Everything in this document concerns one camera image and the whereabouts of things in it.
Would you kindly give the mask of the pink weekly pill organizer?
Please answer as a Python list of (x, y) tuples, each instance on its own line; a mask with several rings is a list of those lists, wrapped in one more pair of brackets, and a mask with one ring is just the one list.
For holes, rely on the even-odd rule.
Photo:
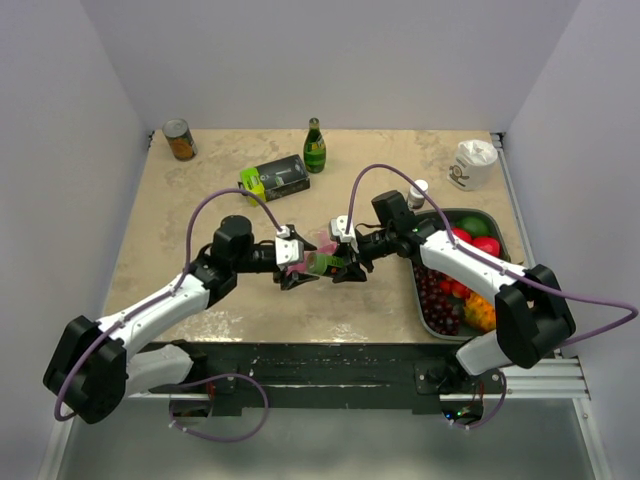
[(326, 254), (332, 255), (332, 253), (336, 249), (336, 243), (329, 238), (329, 235), (327, 233), (317, 231), (314, 234), (313, 240), (315, 241), (315, 245), (317, 246), (317, 249), (304, 250), (304, 261), (300, 264), (292, 265), (286, 268), (284, 271), (289, 271), (289, 272), (299, 271), (299, 272), (308, 273), (306, 271), (306, 259), (311, 252), (326, 253)]

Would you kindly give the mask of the green pill bottle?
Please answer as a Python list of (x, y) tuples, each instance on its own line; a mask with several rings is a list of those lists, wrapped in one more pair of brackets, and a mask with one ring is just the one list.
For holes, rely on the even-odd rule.
[(344, 267), (344, 261), (326, 253), (311, 252), (306, 259), (306, 271), (309, 274), (335, 277)]

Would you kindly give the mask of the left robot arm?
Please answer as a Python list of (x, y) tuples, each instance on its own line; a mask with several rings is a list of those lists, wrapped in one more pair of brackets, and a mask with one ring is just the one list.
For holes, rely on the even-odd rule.
[(67, 420), (61, 411), (67, 406), (88, 424), (103, 420), (124, 398), (127, 367), (143, 347), (221, 301), (241, 273), (269, 273), (283, 290), (310, 281), (288, 269), (315, 248), (291, 224), (274, 239), (258, 242), (248, 218), (224, 218), (211, 243), (189, 255), (183, 272), (168, 285), (116, 314), (99, 320), (80, 315), (65, 326), (43, 377), (56, 396), (55, 419)]

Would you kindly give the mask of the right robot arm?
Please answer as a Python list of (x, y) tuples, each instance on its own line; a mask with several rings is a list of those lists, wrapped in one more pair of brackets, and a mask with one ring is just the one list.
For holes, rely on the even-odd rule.
[(482, 373), (495, 368), (514, 364), (529, 369), (575, 333), (573, 316), (549, 268), (526, 269), (450, 236), (446, 216), (410, 211), (397, 191), (375, 197), (372, 205), (381, 227), (370, 234), (357, 233), (345, 215), (329, 223), (330, 237), (338, 245), (335, 253), (344, 261), (335, 282), (363, 282), (374, 261), (396, 254), (459, 281), (495, 310), (495, 330), (464, 343), (446, 367), (452, 390), (469, 392)]

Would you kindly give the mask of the white supplement bottle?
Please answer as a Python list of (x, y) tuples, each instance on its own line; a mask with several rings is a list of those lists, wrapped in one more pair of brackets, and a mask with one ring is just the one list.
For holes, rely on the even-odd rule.
[(424, 206), (425, 197), (422, 192), (428, 192), (428, 182), (426, 180), (417, 179), (414, 185), (411, 185), (407, 194), (407, 205), (411, 210), (418, 210)]

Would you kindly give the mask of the black green razor box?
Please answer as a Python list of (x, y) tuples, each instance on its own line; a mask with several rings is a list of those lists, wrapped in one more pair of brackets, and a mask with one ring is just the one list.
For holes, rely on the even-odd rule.
[(242, 170), (237, 185), (270, 202), (308, 190), (310, 178), (301, 157), (291, 155)]

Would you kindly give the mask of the green apple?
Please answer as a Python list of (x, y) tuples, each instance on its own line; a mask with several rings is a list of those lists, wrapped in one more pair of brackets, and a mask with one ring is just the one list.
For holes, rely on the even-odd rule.
[(472, 238), (488, 237), (491, 233), (489, 224), (482, 218), (473, 215), (461, 218), (456, 226), (467, 232)]

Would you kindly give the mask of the dark red grapes bunch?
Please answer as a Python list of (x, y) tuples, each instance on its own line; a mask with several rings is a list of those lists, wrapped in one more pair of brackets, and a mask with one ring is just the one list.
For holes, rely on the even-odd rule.
[(462, 310), (454, 302), (453, 282), (444, 274), (426, 267), (413, 266), (418, 301), (426, 326), (439, 335), (459, 333)]

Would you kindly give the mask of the green glass bottle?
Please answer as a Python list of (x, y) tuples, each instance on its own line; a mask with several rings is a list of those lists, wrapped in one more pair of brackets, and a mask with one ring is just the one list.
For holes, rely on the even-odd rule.
[(309, 129), (303, 145), (303, 161), (309, 173), (320, 173), (326, 165), (326, 144), (318, 118), (309, 120)]

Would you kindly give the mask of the grey fruit tray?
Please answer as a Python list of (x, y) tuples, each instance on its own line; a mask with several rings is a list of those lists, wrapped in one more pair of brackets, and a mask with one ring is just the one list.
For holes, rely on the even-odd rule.
[[(469, 215), (473, 215), (473, 216), (477, 216), (479, 218), (482, 218), (486, 223), (489, 224), (489, 228), (491, 230), (490, 233), (490, 237), (493, 237), (495, 239), (497, 239), (500, 242), (502, 251), (501, 251), (501, 255), (500, 255), (500, 259), (504, 260), (504, 261), (511, 261), (511, 257), (509, 254), (509, 250), (507, 247), (507, 243), (504, 239), (504, 236), (502, 235), (502, 231), (500, 229), (500, 226), (498, 224), (498, 222), (489, 214), (486, 213), (482, 210), (478, 210), (478, 209), (470, 209), (470, 208), (445, 208), (444, 209), (444, 214), (445, 216), (448, 218), (451, 227), (457, 227), (456, 223), (463, 217), (465, 216), (469, 216)], [(414, 290), (415, 290), (415, 297), (416, 297), (416, 301), (417, 301), (417, 305), (418, 305), (418, 315), (419, 315), (419, 320), (422, 323), (423, 327), (425, 328), (425, 330), (431, 334), (432, 336), (441, 339), (441, 340), (447, 340), (447, 341), (452, 341), (452, 342), (458, 342), (458, 343), (463, 343), (473, 337), (476, 336), (480, 336), (482, 334), (484, 334), (481, 331), (476, 330), (475, 328), (469, 326), (465, 320), (464, 320), (464, 311), (463, 311), (463, 306), (464, 306), (464, 302), (465, 300), (459, 299), (459, 298), (455, 298), (454, 302), (459, 304), (461, 306), (461, 310), (462, 310), (462, 318), (461, 318), (461, 324), (460, 324), (460, 329), (459, 329), (459, 333), (457, 335), (454, 336), (445, 336), (445, 335), (439, 335), (436, 334), (435, 332), (431, 331), (426, 324), (424, 323), (424, 320), (422, 318), (422, 313), (420, 310), (420, 306), (419, 306), (419, 301), (418, 301), (418, 294), (417, 294), (417, 289), (416, 289), (416, 284), (415, 284), (415, 280), (414, 280), (414, 275), (413, 275), (413, 266), (416, 265), (415, 263), (411, 264), (411, 268), (412, 268), (412, 276), (413, 276), (413, 285), (414, 285)]]

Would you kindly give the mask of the red apple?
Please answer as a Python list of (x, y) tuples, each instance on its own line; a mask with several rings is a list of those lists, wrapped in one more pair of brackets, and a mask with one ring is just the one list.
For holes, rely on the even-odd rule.
[(491, 256), (499, 258), (501, 255), (502, 248), (501, 248), (500, 242), (493, 237), (490, 237), (490, 236), (476, 237), (473, 239), (472, 245), (475, 248), (485, 253), (488, 253)]

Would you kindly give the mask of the white paper bag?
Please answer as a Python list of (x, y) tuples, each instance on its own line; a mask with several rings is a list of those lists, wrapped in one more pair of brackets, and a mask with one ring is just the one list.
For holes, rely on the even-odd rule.
[(478, 190), (490, 179), (497, 161), (498, 151), (492, 143), (477, 139), (462, 141), (448, 167), (447, 179), (460, 190)]

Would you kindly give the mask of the yellow dragon fruit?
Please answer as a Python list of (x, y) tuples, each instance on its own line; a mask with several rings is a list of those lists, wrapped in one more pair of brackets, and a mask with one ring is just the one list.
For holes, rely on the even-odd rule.
[(496, 329), (494, 307), (475, 292), (469, 294), (463, 306), (465, 322), (478, 331), (487, 333)]

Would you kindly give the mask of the orange labelled tin can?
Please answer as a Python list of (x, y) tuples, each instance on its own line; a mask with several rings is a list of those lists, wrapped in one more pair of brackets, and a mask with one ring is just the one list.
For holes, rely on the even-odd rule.
[(175, 118), (166, 121), (162, 132), (176, 160), (189, 161), (197, 155), (195, 141), (184, 119)]

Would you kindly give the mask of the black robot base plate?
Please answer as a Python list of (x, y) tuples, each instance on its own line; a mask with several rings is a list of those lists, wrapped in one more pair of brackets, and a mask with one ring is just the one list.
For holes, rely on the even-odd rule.
[(450, 344), (176, 344), (194, 355), (193, 370), (153, 393), (209, 398), (216, 416), (263, 405), (438, 415), (503, 391), (496, 369), (472, 378), (453, 367)]

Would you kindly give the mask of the aluminium frame rail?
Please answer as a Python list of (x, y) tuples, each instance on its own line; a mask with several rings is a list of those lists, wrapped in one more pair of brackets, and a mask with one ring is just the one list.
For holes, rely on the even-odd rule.
[[(491, 133), (491, 143), (498, 152), (500, 167), (511, 211), (524, 254), (522, 264), (532, 267), (536, 261), (528, 238), (515, 188), (503, 148), (503, 133)], [(508, 378), (507, 398), (514, 399), (589, 399), (589, 390), (578, 358), (564, 358), (556, 349), (551, 359), (545, 359), (531, 370), (516, 367), (504, 369)]]

